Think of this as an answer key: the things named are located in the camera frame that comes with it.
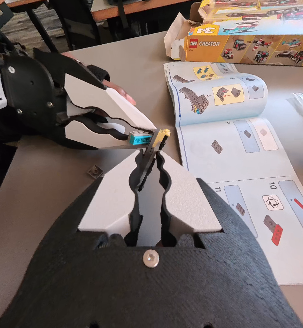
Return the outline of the grey desk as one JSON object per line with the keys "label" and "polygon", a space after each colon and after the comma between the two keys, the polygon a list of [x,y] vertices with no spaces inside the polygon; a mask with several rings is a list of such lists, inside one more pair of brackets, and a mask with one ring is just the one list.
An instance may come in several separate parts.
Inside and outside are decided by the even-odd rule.
{"label": "grey desk", "polygon": [[[164,151],[181,163],[174,109],[163,64],[165,32],[72,52],[104,68],[158,128],[171,129]],[[303,92],[303,67],[237,65],[268,86],[263,112],[303,185],[303,117],[292,106]],[[77,151],[39,136],[24,136],[0,188],[0,316],[16,294],[40,241],[61,213],[94,181],[87,170],[113,168],[132,150]]]}

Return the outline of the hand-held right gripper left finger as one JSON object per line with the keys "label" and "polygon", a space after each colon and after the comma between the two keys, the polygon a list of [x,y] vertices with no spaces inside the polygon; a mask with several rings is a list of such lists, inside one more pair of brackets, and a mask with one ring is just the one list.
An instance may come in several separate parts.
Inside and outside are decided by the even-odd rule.
{"label": "hand-held right gripper left finger", "polygon": [[136,246],[143,216],[138,202],[143,151],[136,150],[107,172],[93,196],[79,231],[119,234],[127,246]]}

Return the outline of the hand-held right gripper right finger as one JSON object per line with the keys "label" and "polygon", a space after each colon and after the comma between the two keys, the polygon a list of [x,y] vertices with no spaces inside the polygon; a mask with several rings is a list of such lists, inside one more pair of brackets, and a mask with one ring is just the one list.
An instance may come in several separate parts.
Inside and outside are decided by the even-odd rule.
{"label": "hand-held right gripper right finger", "polygon": [[174,247],[183,235],[220,232],[219,223],[193,174],[163,151],[157,152],[161,205],[161,243]]}

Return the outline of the grey yellow toy brick assembly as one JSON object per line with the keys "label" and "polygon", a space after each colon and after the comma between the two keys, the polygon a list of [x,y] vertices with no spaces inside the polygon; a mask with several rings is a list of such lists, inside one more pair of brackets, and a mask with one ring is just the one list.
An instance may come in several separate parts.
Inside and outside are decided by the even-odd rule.
{"label": "grey yellow toy brick assembly", "polygon": [[153,134],[149,146],[143,154],[140,166],[141,176],[140,182],[138,183],[138,191],[141,191],[143,189],[147,177],[151,173],[154,163],[156,161],[156,154],[159,150],[162,150],[168,137],[170,137],[169,129],[158,129]]}

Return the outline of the black chair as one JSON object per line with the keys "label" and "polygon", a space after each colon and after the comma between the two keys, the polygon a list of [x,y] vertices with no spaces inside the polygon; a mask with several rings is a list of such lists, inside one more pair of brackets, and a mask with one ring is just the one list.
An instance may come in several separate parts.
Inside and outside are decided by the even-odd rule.
{"label": "black chair", "polygon": [[49,0],[65,34],[70,51],[101,44],[97,24],[91,13],[92,1]]}

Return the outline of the teal grey toy brick piece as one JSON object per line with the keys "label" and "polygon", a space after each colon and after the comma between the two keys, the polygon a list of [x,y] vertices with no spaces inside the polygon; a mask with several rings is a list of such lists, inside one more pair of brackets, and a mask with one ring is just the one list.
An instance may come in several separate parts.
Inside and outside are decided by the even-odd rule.
{"label": "teal grey toy brick piece", "polygon": [[139,147],[148,146],[151,142],[152,137],[153,137],[153,133],[149,133],[143,130],[131,131],[128,134],[128,140],[126,146],[128,146],[129,148],[135,146],[139,146]]}

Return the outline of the wooden edged table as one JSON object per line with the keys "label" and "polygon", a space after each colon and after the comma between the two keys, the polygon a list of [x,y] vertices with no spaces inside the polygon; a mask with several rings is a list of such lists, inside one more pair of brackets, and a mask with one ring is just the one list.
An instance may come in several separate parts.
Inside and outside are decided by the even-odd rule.
{"label": "wooden edged table", "polygon": [[[201,1],[184,0],[150,0],[124,2],[124,12],[128,18],[146,18],[146,20],[160,20],[173,22],[179,12],[189,17],[193,3]],[[104,21],[120,17],[119,8],[110,5],[106,0],[95,0],[91,7],[91,14],[95,21]]]}

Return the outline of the person's left hand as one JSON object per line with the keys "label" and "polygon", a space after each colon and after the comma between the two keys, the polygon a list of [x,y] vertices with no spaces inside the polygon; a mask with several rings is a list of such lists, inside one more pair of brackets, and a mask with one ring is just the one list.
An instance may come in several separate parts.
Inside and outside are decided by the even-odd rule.
{"label": "person's left hand", "polygon": [[122,89],[121,87],[119,87],[118,85],[116,85],[110,81],[110,76],[107,71],[105,71],[97,66],[87,65],[87,64],[80,62],[70,52],[63,52],[62,55],[69,57],[69,58],[75,60],[76,62],[86,66],[100,81],[103,82],[103,84],[105,86],[116,90],[121,96],[123,96],[126,100],[128,100],[132,105],[136,105],[136,101],[124,89]]}

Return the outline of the yellow cardboard toy box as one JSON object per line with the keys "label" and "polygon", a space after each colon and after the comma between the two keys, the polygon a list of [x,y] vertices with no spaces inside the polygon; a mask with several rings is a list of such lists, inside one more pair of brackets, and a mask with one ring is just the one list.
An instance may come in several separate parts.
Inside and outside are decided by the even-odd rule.
{"label": "yellow cardboard toy box", "polygon": [[194,3],[164,43],[173,60],[302,67],[303,0]]}

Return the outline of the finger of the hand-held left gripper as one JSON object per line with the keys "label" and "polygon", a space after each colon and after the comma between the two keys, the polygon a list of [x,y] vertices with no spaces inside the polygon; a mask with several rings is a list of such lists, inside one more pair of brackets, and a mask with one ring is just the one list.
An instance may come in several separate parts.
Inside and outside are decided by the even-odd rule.
{"label": "finger of the hand-held left gripper", "polygon": [[125,128],[116,123],[93,123],[85,117],[76,117],[65,126],[65,137],[97,149],[137,149],[145,145],[132,145]]}
{"label": "finger of the hand-held left gripper", "polygon": [[65,74],[65,91],[71,102],[81,109],[99,108],[110,118],[120,119],[134,128],[155,130],[156,126],[115,89],[101,89]]}

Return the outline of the small grey toy plate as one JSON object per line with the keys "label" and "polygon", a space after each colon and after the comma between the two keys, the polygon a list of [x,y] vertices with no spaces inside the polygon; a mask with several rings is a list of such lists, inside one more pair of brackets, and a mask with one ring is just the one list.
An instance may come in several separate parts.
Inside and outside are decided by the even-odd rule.
{"label": "small grey toy plate", "polygon": [[104,172],[104,171],[103,171],[100,167],[98,167],[97,165],[93,165],[93,166],[87,171],[87,174],[88,174],[89,176],[91,176],[92,178],[97,179],[97,178],[99,178],[100,176],[103,175],[103,172]]}

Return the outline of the toy brick instruction booklet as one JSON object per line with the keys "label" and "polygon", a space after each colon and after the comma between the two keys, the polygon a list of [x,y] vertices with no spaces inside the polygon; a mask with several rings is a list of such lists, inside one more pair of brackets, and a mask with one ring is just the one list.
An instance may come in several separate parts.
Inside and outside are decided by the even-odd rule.
{"label": "toy brick instruction booklet", "polygon": [[303,285],[303,185],[264,110],[268,87],[229,63],[169,62],[182,165],[245,222],[280,285]]}

